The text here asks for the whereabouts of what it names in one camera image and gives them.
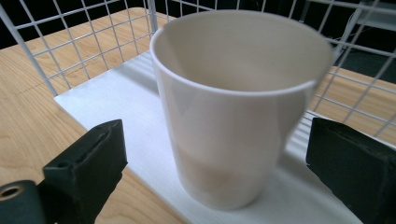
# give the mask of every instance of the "hole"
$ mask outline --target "hole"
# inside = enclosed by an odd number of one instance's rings
[[[0,191],[0,201],[13,198],[19,195],[23,190],[23,186],[10,186]]]
[[[1,196],[2,196],[2,197],[8,197],[9,195],[12,195],[12,194],[14,194],[14,193],[16,193],[16,192],[18,192],[18,189],[17,189],[17,188],[15,188],[15,189],[8,189],[8,190],[2,192]]]

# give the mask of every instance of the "cup rim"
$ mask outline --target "cup rim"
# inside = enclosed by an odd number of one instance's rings
[[[321,74],[323,76],[320,79],[313,79],[313,80],[308,80],[302,84],[295,85],[289,88],[285,89],[279,89],[279,90],[273,90],[273,91],[233,91],[233,90],[227,90],[227,89],[222,89],[222,88],[217,88],[217,87],[211,87],[211,86],[206,86],[204,84],[198,83],[191,81],[185,77],[182,77],[169,68],[167,68],[161,61],[158,59],[156,53],[155,53],[155,45],[157,43],[157,39],[161,36],[161,34],[164,31],[164,28],[167,26],[173,26],[176,25],[180,22],[183,22],[185,20],[191,20],[194,17],[203,17],[205,14],[227,14],[227,13],[232,13],[232,14],[250,14],[250,15],[255,15],[255,16],[262,16],[262,17],[268,17],[268,18],[276,18],[277,20],[281,20],[285,23],[288,23],[290,26],[296,26],[299,27],[299,29],[306,30],[308,33],[311,33],[312,36],[317,36],[321,37],[322,40],[321,42],[323,44],[326,44],[329,46],[329,53],[328,53],[328,59],[327,59],[327,66],[324,66],[323,71],[321,71]],[[232,9],[224,9],[224,10],[213,10],[213,11],[205,11],[205,12],[199,12],[199,13],[193,13],[189,14],[186,16],[183,16],[181,18],[174,19],[172,21],[169,21],[166,23],[163,27],[159,28],[154,35],[151,38],[151,41],[149,43],[149,53],[151,55],[152,60],[161,67],[163,71],[165,71],[169,76],[172,78],[176,79],[179,82],[185,83],[187,85],[193,86],[194,88],[205,90],[205,91],[211,91],[211,92],[216,92],[216,93],[221,93],[221,94],[228,94],[228,95],[239,95],[239,96],[271,96],[271,95],[279,95],[279,94],[290,94],[293,92],[297,92],[300,90],[307,89],[309,87],[315,87],[318,85],[321,80],[325,77],[325,74],[328,73],[332,66],[332,61],[333,61],[333,55],[332,51],[330,48],[330,45],[327,41],[325,41],[324,36],[322,36],[320,33],[318,33],[316,30],[313,28],[301,24],[297,21],[291,20],[289,18],[285,18],[276,14],[271,14],[271,13],[266,13],[266,12],[258,12],[258,11],[251,11],[251,10],[244,10],[244,9],[239,9],[239,10],[232,10]]]

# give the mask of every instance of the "white wire grid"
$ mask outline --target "white wire grid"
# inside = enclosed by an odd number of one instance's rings
[[[267,2],[269,2],[267,0],[250,1],[254,2],[254,10],[261,12],[266,11]],[[37,20],[29,4],[20,0],[15,4],[21,4],[29,18],[28,22],[14,24],[1,5],[0,15],[52,94],[57,95],[147,51],[152,34],[175,17],[192,12],[221,9],[219,6],[224,3],[220,0],[135,2],[139,2],[141,7],[131,7],[130,1],[127,0],[104,0],[96,4],[86,4],[84,0],[81,0],[80,8],[63,11],[57,0],[53,0],[53,7],[56,8],[57,14]],[[234,9],[244,9],[244,1],[230,2],[233,2],[231,7]],[[124,5],[124,10],[112,11],[111,6],[119,3]],[[295,19],[297,3],[297,0],[290,0],[289,12],[284,16]],[[344,36],[325,37],[334,46],[337,63],[334,63],[334,67],[323,81],[309,109],[316,114],[344,122],[371,136],[396,145],[396,85],[381,80],[395,61],[396,49],[385,51],[357,44],[361,34],[372,25],[372,18],[378,15],[385,18],[385,21],[394,28],[396,7],[379,0],[364,0],[358,3],[309,0],[304,1],[304,10],[298,19],[300,22],[304,22],[306,11],[314,3],[326,7],[322,17],[319,17],[321,20],[317,28],[319,33],[322,33],[335,8],[350,8],[354,10],[354,13],[350,15],[347,24],[339,24],[345,27]],[[92,9],[99,7],[106,9],[106,15],[92,20]],[[78,13],[84,13],[87,22],[78,26],[69,26],[68,17]],[[64,29],[58,32],[56,37],[43,35],[41,25],[58,20],[62,22]],[[38,38],[25,41],[21,36],[21,31],[32,27]],[[386,60],[374,77],[357,75],[343,68],[352,50],[379,55],[385,57]],[[75,55],[75,57],[65,58],[64,52],[66,51],[67,55]]]

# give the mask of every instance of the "wooden surface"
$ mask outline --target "wooden surface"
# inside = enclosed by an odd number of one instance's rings
[[[145,13],[142,8],[131,9],[134,15]],[[126,14],[121,12],[113,15],[115,20],[125,20]],[[96,29],[108,26],[108,19],[94,21]],[[134,34],[138,41],[126,44],[121,49],[114,49],[103,56],[95,56],[98,48],[95,46],[94,36],[87,35],[91,27],[82,24],[70,29],[72,35],[84,38],[76,41],[76,46],[84,58],[90,58],[84,66],[75,66],[65,70],[65,77],[77,86],[87,80],[85,69],[91,77],[95,77],[108,68],[117,66],[138,53],[149,48],[149,36],[146,17],[134,21]],[[119,41],[126,43],[132,38],[128,26],[120,26],[117,29]],[[97,34],[105,43],[106,48],[111,49],[114,45],[114,34],[104,30]],[[68,39],[68,33],[58,32],[46,36],[51,46],[56,46]],[[45,49],[42,41],[33,40],[28,42],[33,52]],[[63,69],[76,63],[76,51],[73,45],[63,46],[54,51],[55,57]],[[48,53],[37,56],[37,60],[43,64],[43,69],[49,76],[56,73],[57,67],[51,62]],[[49,89],[41,80],[36,70],[19,46],[0,50],[0,185],[22,180],[32,179],[39,183],[43,179],[42,167],[56,157],[74,141],[79,139],[85,132],[78,123],[71,119],[52,99]],[[347,70],[340,70],[340,74],[370,82],[370,78]],[[326,83],[330,80],[327,76],[318,90],[321,93]],[[62,77],[52,80],[55,88],[65,91]],[[377,84],[396,90],[395,85],[379,81]],[[327,96],[346,105],[354,105],[359,93],[365,87],[344,78],[336,78]],[[362,102],[359,109],[369,111],[389,118],[396,111],[396,97],[394,95],[371,90],[368,92],[367,101]],[[331,119],[342,119],[346,111],[344,108],[328,102],[323,102],[317,112]],[[373,133],[383,123],[367,119],[359,113],[354,114],[347,122],[361,131]],[[389,127],[379,135],[381,139],[396,145],[394,126]],[[155,193],[147,188],[139,178],[128,169],[123,172],[124,176],[116,190],[110,196],[103,211],[97,218],[97,223],[183,223],[175,211],[170,209]]]
[[[38,184],[42,167],[86,130],[53,101],[19,46],[0,50],[0,67],[0,186],[23,179]],[[96,223],[184,221],[125,169]]]

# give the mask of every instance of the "metal wire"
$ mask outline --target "metal wire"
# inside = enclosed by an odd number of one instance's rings
[[[66,12],[62,12],[58,1],[59,0],[52,0],[52,3],[57,11],[56,15],[49,16],[45,19],[35,20],[28,5],[25,4],[23,0],[20,0],[21,7],[29,18],[29,21],[24,24],[13,24],[7,12],[0,5],[1,19],[11,34],[14,36],[15,40],[24,50],[26,55],[32,61],[37,73],[43,78],[44,82],[49,87],[49,90],[53,93],[53,95],[57,95],[78,85],[72,84],[69,80],[69,74],[75,70],[80,69],[80,72],[85,76],[84,80],[92,78],[93,76],[91,75],[91,70],[87,68],[87,63],[94,60],[96,60],[96,62],[101,62],[104,67],[103,72],[105,72],[106,70],[114,67],[114,62],[106,57],[107,54],[114,53],[115,55],[119,55],[120,61],[118,63],[126,62],[131,59],[131,57],[134,57],[135,55],[138,55],[148,49],[147,46],[143,46],[140,43],[144,41],[147,42],[147,40],[151,38],[152,34],[156,32],[157,29],[159,29],[164,24],[164,22],[169,22],[176,17],[182,17],[190,13],[222,9],[224,7],[224,3],[226,2],[220,2],[218,0],[213,0],[212,2],[202,0],[163,0],[164,8],[159,8],[161,5],[158,4],[158,0],[142,0],[141,5],[143,8],[141,13],[135,15],[134,9],[132,9],[128,4],[128,0],[103,0],[101,3],[89,6],[84,0],[80,0],[82,4],[81,8],[75,8]],[[113,18],[113,14],[115,13],[112,14],[109,7],[112,4],[116,4],[120,1],[123,1],[124,10],[121,12],[124,12],[122,15],[124,15],[126,18],[123,21],[115,20]],[[367,28],[365,27],[368,26],[369,21],[374,14],[381,14],[385,17],[389,17],[390,20],[392,20],[396,18],[396,7],[381,7],[383,5],[381,5],[378,0],[362,0],[358,4],[338,0],[307,0],[304,2],[304,6],[301,7],[299,6],[301,3],[299,0],[293,0],[290,2],[289,11],[287,13],[279,13],[282,16],[293,20],[294,18],[298,17],[300,13],[300,22],[307,22],[307,12],[310,10],[310,8],[313,5],[323,6],[325,9],[323,10],[322,15],[318,16],[320,23],[316,28],[318,33],[321,34],[325,32],[332,17],[332,13],[337,8],[346,8],[354,11],[346,23],[337,24],[342,27],[342,29],[344,29],[343,36],[337,38],[332,36],[324,36],[324,38],[330,44],[334,45],[334,54],[336,54],[335,58],[337,60],[334,62],[333,70],[331,70],[327,75],[326,82],[323,82],[322,88],[315,95],[313,104],[310,107],[310,113],[315,116],[330,116],[330,119],[337,119],[344,123],[352,123],[353,119],[355,119],[357,115],[362,115],[367,119],[375,120],[375,122],[380,124],[378,124],[378,127],[374,128],[374,131],[370,133],[372,136],[381,138],[383,135],[387,134],[393,135],[394,138],[394,136],[396,136],[396,101],[390,101],[389,104],[391,105],[387,105],[387,107],[390,108],[390,111],[387,111],[387,115],[377,113],[375,109],[367,110],[363,108],[362,105],[366,104],[365,101],[367,98],[372,97],[372,91],[381,92],[381,94],[386,95],[389,99],[396,99],[396,84],[388,83],[383,80],[384,74],[395,63],[396,49],[393,51],[376,49],[370,46],[359,44],[358,40],[361,38],[361,34],[366,32]],[[234,7],[234,9],[249,9],[247,8],[248,1],[244,0],[230,1],[229,6]],[[105,17],[108,18],[109,24],[96,27],[94,24],[95,20],[92,19],[90,11],[99,7],[104,7],[106,9]],[[262,0],[260,2],[255,1],[254,8],[251,10],[278,13],[274,11],[271,6],[269,6],[266,0]],[[71,32],[72,27],[67,24],[65,18],[68,16],[77,15],[78,13],[85,14],[87,19],[86,24],[88,33],[79,36],[73,36]],[[67,34],[67,39],[61,43],[56,42],[55,44],[50,44],[46,39],[47,37],[43,35],[40,26],[42,24],[46,24],[47,22],[57,20],[62,22],[64,30]],[[126,34],[118,32],[117,29],[123,25],[125,25],[125,27],[129,27],[127,31],[129,37],[127,40],[123,40],[123,42],[121,42],[122,37]],[[31,50],[29,48],[28,44],[21,36],[21,30],[26,28],[35,29],[38,34],[38,39],[43,44],[42,49]],[[100,38],[100,35],[106,32],[114,35],[115,46],[104,48],[104,40]],[[97,51],[88,56],[84,56],[83,49],[79,48],[78,42],[87,38],[92,39],[92,46],[95,46]],[[55,52],[68,46],[72,47],[72,49],[76,52],[76,61],[72,64],[60,64]],[[127,54],[123,53],[124,48],[130,48],[129,51],[134,51],[135,54],[132,55],[131,53],[130,56],[127,56]],[[346,64],[348,57],[351,55],[353,50],[384,57],[384,63],[380,68],[378,68],[373,77],[359,78],[351,76],[346,73],[344,65]],[[43,64],[40,61],[41,58],[47,56],[51,60],[50,69],[48,68],[49,62]],[[64,82],[61,88],[58,87],[58,82],[60,79]],[[332,88],[338,81],[350,82],[361,87],[361,92],[353,99],[353,103],[340,101],[330,94]],[[331,114],[327,113],[327,111],[323,109],[325,108],[325,105],[334,105],[342,108],[342,110],[345,110],[346,112],[344,114],[340,114],[339,117],[331,117]]]

